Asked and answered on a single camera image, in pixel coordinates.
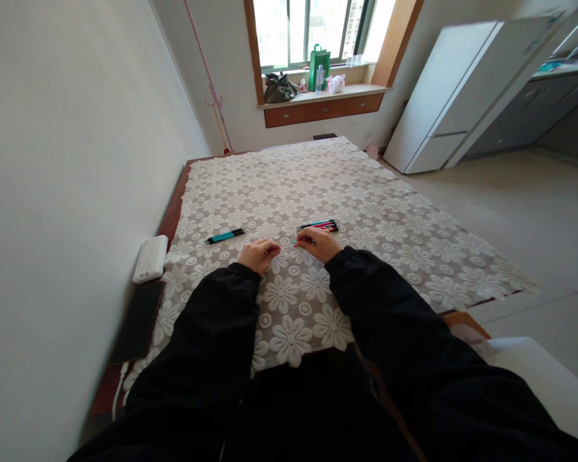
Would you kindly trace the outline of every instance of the window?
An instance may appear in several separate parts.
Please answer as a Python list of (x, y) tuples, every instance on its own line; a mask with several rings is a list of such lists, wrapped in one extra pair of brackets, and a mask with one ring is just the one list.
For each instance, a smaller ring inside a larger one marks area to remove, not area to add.
[(332, 64), (363, 53), (374, 0), (254, 0), (263, 73), (301, 69), (315, 44)]

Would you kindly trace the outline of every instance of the black sleeve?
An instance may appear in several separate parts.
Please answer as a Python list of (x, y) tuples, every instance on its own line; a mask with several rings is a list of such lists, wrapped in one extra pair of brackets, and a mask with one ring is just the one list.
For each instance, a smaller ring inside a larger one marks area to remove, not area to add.
[(526, 382), (452, 336), (394, 268), (345, 247), (326, 269), (426, 458), (578, 460), (578, 440), (556, 427)]
[(239, 263), (206, 276), (133, 384), (125, 414), (70, 460), (218, 460), (249, 381), (260, 280)]

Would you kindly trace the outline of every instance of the drawer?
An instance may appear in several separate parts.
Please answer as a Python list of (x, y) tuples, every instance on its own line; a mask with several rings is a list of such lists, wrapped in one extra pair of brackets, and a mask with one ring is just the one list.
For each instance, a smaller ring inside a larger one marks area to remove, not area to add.
[(333, 99), (332, 101), (321, 101), (320, 103), (310, 103), (306, 105), (306, 122), (323, 119), (333, 119), (334, 117), (346, 116), (346, 99)]
[(266, 109), (264, 110), (264, 113), (266, 128), (306, 122), (306, 105), (285, 106), (278, 109)]
[(345, 112), (347, 116), (354, 114), (366, 114), (367, 112), (377, 112), (383, 99), (383, 93), (356, 96), (345, 99)]
[(264, 109), (265, 128), (377, 112), (383, 93)]

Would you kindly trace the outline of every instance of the white floral lace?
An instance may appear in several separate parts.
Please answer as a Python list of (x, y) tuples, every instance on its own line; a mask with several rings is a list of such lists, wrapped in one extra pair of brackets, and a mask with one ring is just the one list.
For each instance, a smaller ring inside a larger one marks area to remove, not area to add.
[[(206, 275), (236, 261), (260, 237), (289, 245), (303, 223), (336, 218), (342, 245), (373, 251), (435, 312), (536, 291), (489, 243), (342, 137), (201, 160), (189, 178), (150, 354), (135, 363), (125, 391), (165, 347), (178, 313)], [(212, 246), (203, 242), (239, 227), (248, 232)], [(345, 350), (354, 341), (327, 271), (302, 249), (289, 247), (274, 259), (257, 303), (251, 373), (283, 363), (297, 367), (308, 352)]]

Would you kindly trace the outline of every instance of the black jacket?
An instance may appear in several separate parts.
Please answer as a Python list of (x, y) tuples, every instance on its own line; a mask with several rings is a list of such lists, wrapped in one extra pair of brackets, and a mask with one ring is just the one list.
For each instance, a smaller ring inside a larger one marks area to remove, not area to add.
[(319, 352), (250, 381), (260, 276), (234, 263), (201, 281), (125, 414), (70, 460), (416, 460), (413, 438), (429, 461), (578, 461), (578, 440), (527, 384), (453, 337), (394, 268), (346, 247), (326, 269), (402, 417), (380, 404), (384, 391), (355, 351)]

